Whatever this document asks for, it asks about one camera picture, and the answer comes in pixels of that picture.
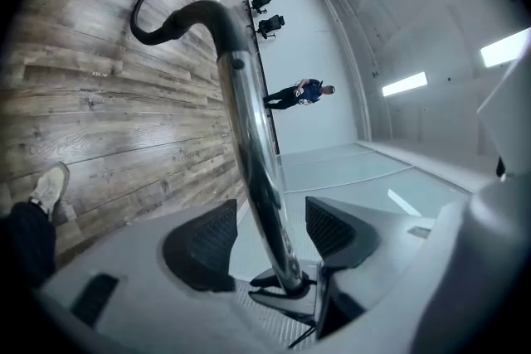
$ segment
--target black cable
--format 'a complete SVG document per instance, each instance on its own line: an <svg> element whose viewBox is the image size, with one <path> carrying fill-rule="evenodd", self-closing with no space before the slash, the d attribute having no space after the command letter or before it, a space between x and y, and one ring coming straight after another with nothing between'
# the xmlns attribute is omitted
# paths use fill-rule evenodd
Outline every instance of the black cable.
<svg viewBox="0 0 531 354"><path fill-rule="evenodd" d="M299 345L304 339L309 337L312 333L315 332L315 326L311 327L310 329L307 329L306 332L304 332L302 335L300 335L297 339L295 339L289 346L288 349L291 349L297 345Z"/></svg>
<svg viewBox="0 0 531 354"><path fill-rule="evenodd" d="M155 30L154 32L145 32L139 27L138 19L139 19L139 12L140 7L142 6L142 3L144 3L144 0L137 0L134 4L133 11L131 12L131 19L130 19L130 26L131 26L131 32L133 35L139 39L141 42L144 43L144 41L153 41L153 43L145 43L145 44L158 44L156 41L158 41L158 37L156 37L157 32L160 32L162 30L162 27L158 30Z"/></svg>

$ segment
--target person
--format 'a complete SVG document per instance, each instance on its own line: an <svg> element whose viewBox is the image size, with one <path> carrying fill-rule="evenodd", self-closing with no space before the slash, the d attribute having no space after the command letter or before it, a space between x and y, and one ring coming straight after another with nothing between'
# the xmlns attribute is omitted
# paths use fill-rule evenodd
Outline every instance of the person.
<svg viewBox="0 0 531 354"><path fill-rule="evenodd" d="M309 105L319 102L321 95L335 93L332 85L323 85L322 81L315 79L302 80L298 85L268 95L264 98L264 107L269 109L288 109L297 104Z"/></svg>
<svg viewBox="0 0 531 354"><path fill-rule="evenodd" d="M42 173L26 202L18 202L0 219L2 238L23 278L39 288L56 271L56 228L51 223L56 203L65 194L68 167L59 162Z"/></svg>

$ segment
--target white wall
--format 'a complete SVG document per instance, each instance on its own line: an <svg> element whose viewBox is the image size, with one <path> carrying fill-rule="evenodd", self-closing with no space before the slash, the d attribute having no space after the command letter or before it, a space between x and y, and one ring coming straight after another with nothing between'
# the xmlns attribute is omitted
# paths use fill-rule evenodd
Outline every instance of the white wall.
<svg viewBox="0 0 531 354"><path fill-rule="evenodd" d="M486 69L480 48L529 27L524 5L519 0L348 2L376 57L378 88L426 72L427 87L387 98L393 137L496 157L476 112L508 65Z"/></svg>
<svg viewBox="0 0 531 354"><path fill-rule="evenodd" d="M357 139L353 77L323 0L273 0L268 13L284 16L277 37L258 36L265 80L270 93L304 78L334 85L336 93L317 104L275 111L280 152L296 153L354 142Z"/></svg>

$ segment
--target wooden floor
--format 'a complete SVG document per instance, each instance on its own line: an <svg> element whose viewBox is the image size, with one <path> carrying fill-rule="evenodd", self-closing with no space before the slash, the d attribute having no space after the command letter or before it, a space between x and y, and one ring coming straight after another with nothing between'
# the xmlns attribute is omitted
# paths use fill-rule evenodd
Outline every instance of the wooden floor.
<svg viewBox="0 0 531 354"><path fill-rule="evenodd" d="M144 46L129 30L135 1L26 0L5 50L2 206L66 163L70 185L54 220L60 264L140 216L245 200L208 31ZM154 29L191 1L147 0L140 25Z"/></svg>

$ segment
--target black office chair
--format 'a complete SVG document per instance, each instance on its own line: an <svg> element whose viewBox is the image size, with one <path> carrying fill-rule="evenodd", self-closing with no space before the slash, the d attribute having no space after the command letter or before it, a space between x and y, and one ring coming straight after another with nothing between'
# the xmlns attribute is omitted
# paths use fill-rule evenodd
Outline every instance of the black office chair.
<svg viewBox="0 0 531 354"><path fill-rule="evenodd" d="M257 32L259 32L265 39L267 39L269 36L276 38L275 34L268 35L267 33L273 32L274 30L280 30L283 25L285 25L284 17L275 15L274 17L258 22Z"/></svg>
<svg viewBox="0 0 531 354"><path fill-rule="evenodd" d="M267 5L271 0L252 0L251 5L252 9L258 13L267 12L267 9L262 10L262 8Z"/></svg>

